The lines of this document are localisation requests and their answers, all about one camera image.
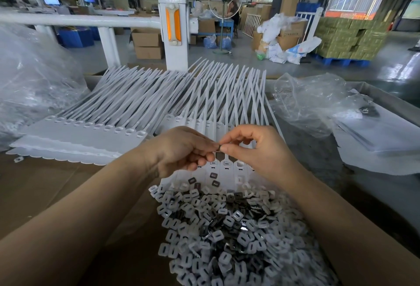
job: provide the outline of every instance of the hand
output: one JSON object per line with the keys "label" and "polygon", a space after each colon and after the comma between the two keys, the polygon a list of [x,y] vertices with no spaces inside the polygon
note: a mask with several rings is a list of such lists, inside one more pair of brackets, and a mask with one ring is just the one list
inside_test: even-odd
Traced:
{"label": "hand", "polygon": [[[239,146],[240,143],[248,145],[252,140],[257,142],[255,149]],[[239,125],[219,143],[222,145],[220,151],[249,164],[271,181],[287,176],[287,172],[304,169],[273,127]]]}
{"label": "hand", "polygon": [[127,152],[127,159],[134,162],[146,157],[149,169],[157,167],[156,177],[168,177],[176,170],[195,171],[215,160],[213,151],[219,144],[201,133],[188,128],[176,127],[158,135]]}

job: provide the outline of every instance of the pallet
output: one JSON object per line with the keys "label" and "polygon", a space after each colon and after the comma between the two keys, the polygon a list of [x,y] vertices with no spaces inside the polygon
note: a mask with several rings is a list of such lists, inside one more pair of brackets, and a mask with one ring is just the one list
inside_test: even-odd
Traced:
{"label": "pallet", "polygon": [[357,64],[360,67],[367,67],[370,65],[370,60],[324,58],[323,56],[317,54],[314,56],[315,59],[321,61],[324,65],[331,65],[332,62],[339,62],[339,64],[343,67],[347,67],[350,63]]}

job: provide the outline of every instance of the left hand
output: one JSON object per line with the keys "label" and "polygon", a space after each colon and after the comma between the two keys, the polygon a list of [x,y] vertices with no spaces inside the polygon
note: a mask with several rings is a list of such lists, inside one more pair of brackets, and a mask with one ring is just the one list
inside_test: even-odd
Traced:
{"label": "left hand", "polygon": [[213,151],[218,148],[218,143],[201,133],[188,127],[176,127],[146,141],[124,156],[133,161],[133,165],[139,159],[145,159],[148,167],[157,167],[156,175],[164,178],[179,169],[195,171],[207,161],[213,162]]}

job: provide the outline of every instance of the right hand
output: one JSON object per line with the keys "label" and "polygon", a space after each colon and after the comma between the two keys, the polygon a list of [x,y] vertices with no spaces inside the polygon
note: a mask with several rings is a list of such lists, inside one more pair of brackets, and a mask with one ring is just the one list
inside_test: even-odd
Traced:
{"label": "right hand", "polygon": [[[255,149],[239,146],[257,142]],[[239,125],[219,141],[220,151],[250,165],[261,176],[277,181],[290,172],[302,171],[304,167],[296,160],[276,129],[253,124]]]}

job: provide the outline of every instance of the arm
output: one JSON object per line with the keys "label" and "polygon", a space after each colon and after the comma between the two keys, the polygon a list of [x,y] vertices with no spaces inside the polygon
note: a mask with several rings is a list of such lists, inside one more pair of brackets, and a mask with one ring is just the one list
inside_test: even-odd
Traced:
{"label": "arm", "polygon": [[214,161],[219,145],[187,127],[129,151],[0,241],[0,285],[74,285],[156,177]]}
{"label": "arm", "polygon": [[[240,147],[255,139],[255,149]],[[295,199],[345,286],[418,285],[420,260],[308,172],[271,127],[242,125],[220,150]]]}

